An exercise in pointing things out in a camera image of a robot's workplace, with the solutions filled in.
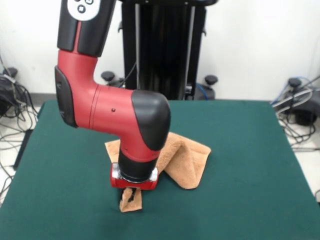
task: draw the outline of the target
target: folded towel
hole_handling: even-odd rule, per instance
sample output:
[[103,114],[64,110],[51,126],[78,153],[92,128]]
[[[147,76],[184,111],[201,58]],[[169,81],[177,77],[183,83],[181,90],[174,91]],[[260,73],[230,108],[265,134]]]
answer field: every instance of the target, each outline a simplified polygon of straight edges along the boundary
[[[119,158],[120,140],[105,144],[112,163]],[[160,153],[156,167],[159,174],[165,171],[180,187],[195,189],[198,187],[211,149],[201,143],[170,132]],[[126,188],[120,201],[121,212],[142,209],[140,189]]]

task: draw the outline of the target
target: black button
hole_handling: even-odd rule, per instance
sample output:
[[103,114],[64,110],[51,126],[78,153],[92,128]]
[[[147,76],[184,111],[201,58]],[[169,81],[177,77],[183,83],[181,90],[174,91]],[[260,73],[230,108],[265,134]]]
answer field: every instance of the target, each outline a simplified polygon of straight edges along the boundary
[[94,3],[94,0],[85,0],[85,3],[91,5]]
[[86,7],[83,5],[78,6],[78,12],[84,14],[86,12]]

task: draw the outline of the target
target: black robot stand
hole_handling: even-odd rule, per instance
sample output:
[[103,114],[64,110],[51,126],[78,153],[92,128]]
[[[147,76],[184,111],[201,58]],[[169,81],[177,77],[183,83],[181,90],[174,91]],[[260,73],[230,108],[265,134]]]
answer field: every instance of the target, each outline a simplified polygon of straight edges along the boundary
[[159,92],[168,100],[193,97],[206,6],[217,1],[122,1],[125,87]]

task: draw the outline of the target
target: black metal pole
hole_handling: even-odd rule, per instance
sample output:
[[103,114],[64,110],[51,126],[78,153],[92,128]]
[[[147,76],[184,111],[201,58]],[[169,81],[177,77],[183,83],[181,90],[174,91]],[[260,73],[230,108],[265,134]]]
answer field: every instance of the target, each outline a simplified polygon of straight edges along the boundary
[[[122,4],[122,34],[124,73],[127,77],[137,61],[136,51],[136,6],[132,2]],[[126,89],[137,89],[137,68],[133,70],[125,82]]]
[[139,88],[183,100],[191,6],[139,6]]
[[201,40],[205,27],[206,13],[207,11],[204,6],[195,7],[190,62],[187,76],[187,83],[192,86],[190,96],[194,96],[196,90]]

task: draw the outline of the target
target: blue cable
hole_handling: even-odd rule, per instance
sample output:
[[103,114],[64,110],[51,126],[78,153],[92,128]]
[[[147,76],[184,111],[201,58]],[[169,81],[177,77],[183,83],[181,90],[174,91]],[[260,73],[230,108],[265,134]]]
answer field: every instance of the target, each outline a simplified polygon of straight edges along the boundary
[[[311,82],[308,78],[306,78],[306,77],[304,77],[304,76],[296,76],[295,78],[307,80],[307,81],[310,83],[310,85],[313,87],[312,82]],[[278,96],[271,104],[275,104],[275,103],[279,100],[279,98],[281,98],[281,96],[284,94],[284,92],[285,92],[285,90],[286,90],[287,87],[288,87],[288,83],[284,86],[284,88],[283,88],[282,91],[280,92],[279,96]]]
[[284,94],[287,87],[288,87],[288,83],[284,86],[284,88],[282,89],[280,94],[275,98],[275,100],[271,102],[271,105],[275,104],[279,100],[279,98],[281,98],[281,96]]
[[201,84],[197,83],[196,86],[201,90],[201,92],[204,95],[205,100],[209,100],[208,95],[206,94],[206,91],[204,90],[204,88],[201,86]]
[[309,78],[306,78],[306,77],[304,77],[304,76],[296,76],[296,78],[297,78],[297,79],[307,80],[308,83],[310,83],[310,85],[313,87],[313,84],[312,84],[312,82],[309,80]]

